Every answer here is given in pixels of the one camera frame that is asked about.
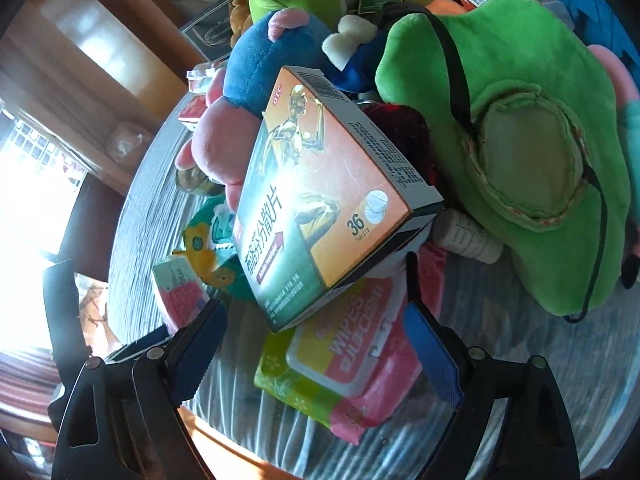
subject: orange plush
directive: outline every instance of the orange plush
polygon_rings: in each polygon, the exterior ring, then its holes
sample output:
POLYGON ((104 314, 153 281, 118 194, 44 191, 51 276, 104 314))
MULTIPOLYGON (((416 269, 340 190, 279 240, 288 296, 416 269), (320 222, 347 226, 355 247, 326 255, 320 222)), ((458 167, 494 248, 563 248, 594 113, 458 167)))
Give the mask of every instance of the orange plush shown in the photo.
POLYGON ((251 19, 251 11, 249 10, 249 0, 232 0, 233 8, 229 14, 229 23, 231 30, 234 32, 231 38, 231 47, 235 46, 240 36, 253 25, 251 19))

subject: white bottle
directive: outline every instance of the white bottle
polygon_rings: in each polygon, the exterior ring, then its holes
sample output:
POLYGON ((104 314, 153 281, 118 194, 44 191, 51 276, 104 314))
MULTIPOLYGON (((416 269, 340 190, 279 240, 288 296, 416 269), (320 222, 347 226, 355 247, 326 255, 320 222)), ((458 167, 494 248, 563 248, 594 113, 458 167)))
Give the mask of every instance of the white bottle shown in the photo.
POLYGON ((445 209, 433 222, 433 241, 439 247, 485 264, 495 263, 504 244, 495 236, 455 209, 445 209))

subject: round table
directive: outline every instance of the round table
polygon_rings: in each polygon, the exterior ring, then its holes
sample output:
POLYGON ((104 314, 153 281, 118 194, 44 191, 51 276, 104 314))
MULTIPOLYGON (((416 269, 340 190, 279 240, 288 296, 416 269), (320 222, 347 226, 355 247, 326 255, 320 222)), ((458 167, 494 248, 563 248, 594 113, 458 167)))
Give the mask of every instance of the round table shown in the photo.
MULTIPOLYGON (((177 105, 151 144, 127 196, 111 257, 109 323, 124 343, 162 323, 150 273, 180 244, 182 230, 204 202, 175 186, 173 160, 189 132, 177 105)), ((574 429, 586 476, 617 455, 640 414, 640 285, 619 284, 601 308, 571 325, 526 293, 509 251, 492 266, 450 255, 441 322, 469 346, 524 362, 548 359, 574 429)), ((414 478, 451 416, 420 376, 393 416, 367 430, 359 446, 254 386, 268 327, 257 305, 234 300, 229 327, 188 407, 264 460, 311 480, 414 478)), ((496 403, 470 478, 487 466, 504 404, 496 403)))

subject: framed picture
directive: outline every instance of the framed picture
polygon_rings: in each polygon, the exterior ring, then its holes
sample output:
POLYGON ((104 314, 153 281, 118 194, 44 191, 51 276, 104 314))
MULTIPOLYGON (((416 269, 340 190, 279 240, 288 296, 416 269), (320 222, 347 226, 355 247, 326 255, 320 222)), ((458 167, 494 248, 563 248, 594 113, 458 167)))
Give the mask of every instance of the framed picture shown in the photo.
POLYGON ((216 0, 180 30, 208 61, 226 59, 231 54, 233 31, 229 15, 232 1, 216 0))

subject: black strap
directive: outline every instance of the black strap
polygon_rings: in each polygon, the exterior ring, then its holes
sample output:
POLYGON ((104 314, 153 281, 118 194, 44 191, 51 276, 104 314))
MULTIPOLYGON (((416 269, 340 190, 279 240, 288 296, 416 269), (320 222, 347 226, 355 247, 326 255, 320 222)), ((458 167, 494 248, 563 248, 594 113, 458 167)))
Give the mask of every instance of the black strap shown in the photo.
MULTIPOLYGON (((471 136, 476 142, 480 140, 480 131, 478 127, 471 120, 471 97, 469 94, 469 85, 466 80, 465 69, 460 59, 460 53, 456 47, 456 42, 451 37, 447 27, 444 23, 433 13, 425 9, 425 15, 433 27, 433 31, 440 42, 442 52, 444 54, 445 63, 447 65, 447 74, 449 76, 449 101, 451 106, 451 115, 453 118, 464 128, 464 130, 471 136)), ((602 266, 602 258, 604 256, 604 247, 607 239, 607 223, 609 219, 609 211, 607 209, 607 202, 593 168, 588 165, 587 161, 583 158, 582 163, 584 166, 583 178, 593 186, 600 194, 600 239, 598 240, 598 252, 596 253, 596 259, 593 264, 593 270, 591 272, 591 279, 589 280, 589 286, 587 287, 587 293, 584 297, 584 303, 582 304, 582 311, 576 318, 570 316, 564 316, 564 320, 568 323, 579 323, 586 316, 589 311, 589 303, 593 295, 593 289, 596 286, 596 281, 600 274, 600 267, 602 266)))

